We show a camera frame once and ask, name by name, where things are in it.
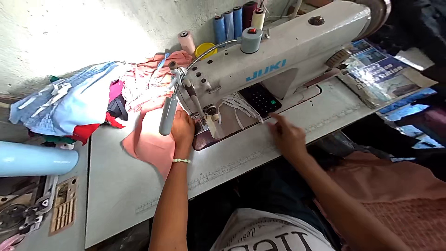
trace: pink thread spool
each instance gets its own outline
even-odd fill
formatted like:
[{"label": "pink thread spool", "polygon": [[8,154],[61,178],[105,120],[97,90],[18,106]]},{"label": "pink thread spool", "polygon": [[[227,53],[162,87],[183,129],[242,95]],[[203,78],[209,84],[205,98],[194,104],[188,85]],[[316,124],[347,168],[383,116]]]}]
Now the pink thread spool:
[{"label": "pink thread spool", "polygon": [[184,30],[178,34],[178,41],[181,48],[192,57],[195,57],[195,44],[192,38],[192,33],[188,30]]}]

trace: wrist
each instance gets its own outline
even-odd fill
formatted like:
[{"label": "wrist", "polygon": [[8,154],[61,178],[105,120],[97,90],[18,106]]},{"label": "wrist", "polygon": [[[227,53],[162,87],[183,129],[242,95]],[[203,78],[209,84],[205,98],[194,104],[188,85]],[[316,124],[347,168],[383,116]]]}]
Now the wrist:
[{"label": "wrist", "polygon": [[175,153],[173,154],[174,159],[188,159],[190,155],[190,145],[176,145]]},{"label": "wrist", "polygon": [[314,161],[313,156],[311,156],[308,152],[304,152],[304,153],[299,153],[297,155],[293,155],[291,157],[290,163],[298,168],[298,167],[303,167],[306,164],[310,163],[311,161]]}]

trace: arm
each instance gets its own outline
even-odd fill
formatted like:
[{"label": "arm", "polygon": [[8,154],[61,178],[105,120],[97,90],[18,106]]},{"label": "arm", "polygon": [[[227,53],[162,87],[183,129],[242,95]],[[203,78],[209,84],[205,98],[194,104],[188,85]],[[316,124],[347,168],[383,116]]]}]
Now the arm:
[{"label": "arm", "polygon": [[350,197],[316,160],[308,154],[305,132],[291,125],[283,116],[272,114],[276,124],[269,124],[283,156],[307,181],[328,218],[355,250],[408,251],[401,239]]},{"label": "arm", "polygon": [[[194,120],[177,111],[172,125],[174,159],[188,159],[194,139]],[[149,251],[187,250],[187,163],[173,163],[153,218]]]}]

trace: hand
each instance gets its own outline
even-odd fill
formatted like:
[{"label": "hand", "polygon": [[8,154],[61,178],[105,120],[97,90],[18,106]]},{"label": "hand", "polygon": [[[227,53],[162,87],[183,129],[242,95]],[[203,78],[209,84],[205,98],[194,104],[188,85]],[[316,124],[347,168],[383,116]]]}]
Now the hand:
[{"label": "hand", "polygon": [[171,133],[175,140],[175,157],[186,159],[189,157],[190,146],[194,140],[195,122],[186,111],[175,113]]},{"label": "hand", "polygon": [[284,116],[270,113],[277,123],[268,123],[269,131],[282,155],[289,162],[300,161],[308,156],[305,146],[305,131],[291,124]]}]

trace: bracelet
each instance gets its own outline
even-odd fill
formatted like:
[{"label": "bracelet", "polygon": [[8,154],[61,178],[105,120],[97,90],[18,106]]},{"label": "bracelet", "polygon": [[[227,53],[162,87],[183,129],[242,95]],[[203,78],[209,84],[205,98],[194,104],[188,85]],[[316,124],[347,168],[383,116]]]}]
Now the bracelet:
[{"label": "bracelet", "polygon": [[173,162],[173,163],[175,163],[175,162],[190,163],[190,160],[188,160],[188,159],[173,159],[172,162]]}]

